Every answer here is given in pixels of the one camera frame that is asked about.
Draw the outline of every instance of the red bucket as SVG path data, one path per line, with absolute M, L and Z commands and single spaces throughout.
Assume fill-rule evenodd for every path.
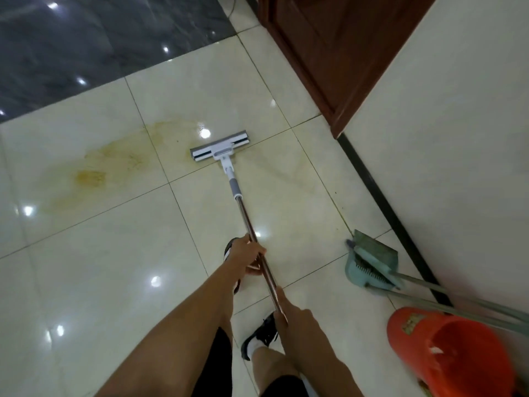
M 435 397 L 510 397 L 514 371 L 484 324 L 412 307 L 388 322 L 389 344 Z

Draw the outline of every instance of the bucket label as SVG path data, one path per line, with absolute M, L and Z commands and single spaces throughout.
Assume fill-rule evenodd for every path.
M 411 314 L 409 316 L 409 319 L 406 320 L 406 323 L 402 325 L 402 331 L 409 336 L 413 333 L 413 330 L 415 329 L 415 326 L 417 326 L 417 323 L 419 323 L 424 318 L 426 318 L 426 316 L 421 315 L 420 313 Z

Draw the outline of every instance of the shoe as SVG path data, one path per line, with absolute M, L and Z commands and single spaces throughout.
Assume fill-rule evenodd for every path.
M 226 248 L 224 249 L 224 261 L 226 262 L 226 259 L 228 259 L 228 256 L 230 255 L 230 249 L 233 245 L 233 241 L 235 241 L 238 237 L 232 238 L 230 242 L 228 242 L 228 245 L 226 245 Z M 239 288 L 241 288 L 241 279 L 237 280 L 237 283 L 235 284 L 235 287 L 233 289 L 233 294 L 239 292 Z
M 263 324 L 259 326 L 257 330 L 244 341 L 244 343 L 242 343 L 242 358 L 247 361 L 250 360 L 248 356 L 248 343 L 252 338 L 255 337 L 268 347 L 272 341 L 277 339 L 277 335 L 276 321 L 274 320 L 274 314 L 271 313 L 265 320 L 263 320 Z

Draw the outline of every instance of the black baseboard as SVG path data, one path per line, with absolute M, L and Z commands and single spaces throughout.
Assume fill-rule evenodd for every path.
M 246 0 L 246 2 L 254 12 L 255 16 L 257 16 L 257 0 Z
M 378 207 L 386 217 L 386 220 L 389 222 L 389 225 L 392 227 L 393 231 L 397 235 L 400 243 L 406 249 L 409 257 L 413 261 L 415 267 L 419 271 L 420 275 L 424 280 L 429 281 L 430 283 L 439 284 L 435 278 L 433 272 L 428 266 L 427 262 L 424 260 L 423 256 L 420 254 L 419 249 L 413 243 L 412 238 L 409 236 L 406 228 L 402 225 L 399 218 L 393 211 L 392 207 L 389 205 L 388 200 L 380 191 L 377 183 L 374 181 L 373 177 L 367 170 L 367 167 L 364 165 L 358 153 L 354 150 L 353 145 L 349 142 L 346 135 L 342 133 L 338 137 L 338 143 L 342 147 L 343 151 L 346 153 L 349 161 L 353 164 L 354 169 L 357 171 L 358 175 L 362 179 L 363 183 L 367 187 L 368 191 L 371 193 L 374 201 L 377 203 Z M 440 304 L 449 305 L 453 307 L 452 302 L 446 294 L 432 291 L 433 296 Z

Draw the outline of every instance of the black marble floor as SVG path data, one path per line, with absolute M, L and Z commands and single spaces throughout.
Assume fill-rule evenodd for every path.
M 217 0 L 0 0 L 0 122 L 233 35 Z

